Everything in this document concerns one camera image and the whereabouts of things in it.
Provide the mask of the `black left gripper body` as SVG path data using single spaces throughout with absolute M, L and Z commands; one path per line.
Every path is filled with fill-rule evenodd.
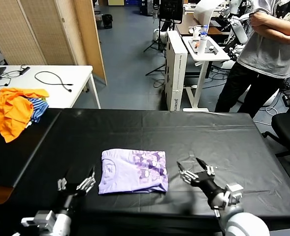
M 64 190 L 60 192 L 60 213 L 65 215 L 73 215 L 85 197 L 84 190 Z

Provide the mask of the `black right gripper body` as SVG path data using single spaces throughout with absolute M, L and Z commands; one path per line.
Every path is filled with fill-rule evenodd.
M 207 172 L 195 173 L 196 177 L 192 180 L 192 186 L 202 190 L 208 199 L 208 205 L 211 209 L 223 209 L 226 204 L 224 196 L 226 191 L 214 182 L 215 175 L 209 175 Z

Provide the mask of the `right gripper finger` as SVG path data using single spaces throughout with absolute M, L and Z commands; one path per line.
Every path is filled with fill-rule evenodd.
M 214 167 L 211 165 L 208 165 L 205 161 L 201 160 L 200 158 L 196 158 L 199 165 L 207 172 L 209 176 L 214 176 Z
M 180 177 L 184 182 L 188 184 L 199 182 L 199 176 L 197 174 L 190 172 L 189 170 L 186 170 L 179 161 L 177 161 L 177 166 L 180 173 Z

